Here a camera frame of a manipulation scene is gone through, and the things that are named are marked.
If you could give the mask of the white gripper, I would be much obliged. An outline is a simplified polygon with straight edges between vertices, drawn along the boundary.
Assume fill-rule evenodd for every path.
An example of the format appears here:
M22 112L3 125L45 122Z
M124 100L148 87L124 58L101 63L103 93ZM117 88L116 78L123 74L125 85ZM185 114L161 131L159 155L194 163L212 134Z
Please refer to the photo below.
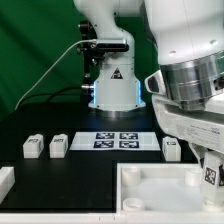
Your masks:
M182 110L161 95L153 95L152 104L163 132L189 142L201 167L207 148L224 154L224 94L210 98L202 111ZM219 166L219 186L224 186L223 164Z

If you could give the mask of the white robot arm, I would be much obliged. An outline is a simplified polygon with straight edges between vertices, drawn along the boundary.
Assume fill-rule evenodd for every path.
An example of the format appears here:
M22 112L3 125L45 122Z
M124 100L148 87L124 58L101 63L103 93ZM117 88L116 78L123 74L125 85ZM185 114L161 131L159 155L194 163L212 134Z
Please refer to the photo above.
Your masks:
M128 112L145 103L134 74L135 42L116 16L142 15L159 70L145 79L161 129L224 154L224 0L73 0L101 50L90 106Z

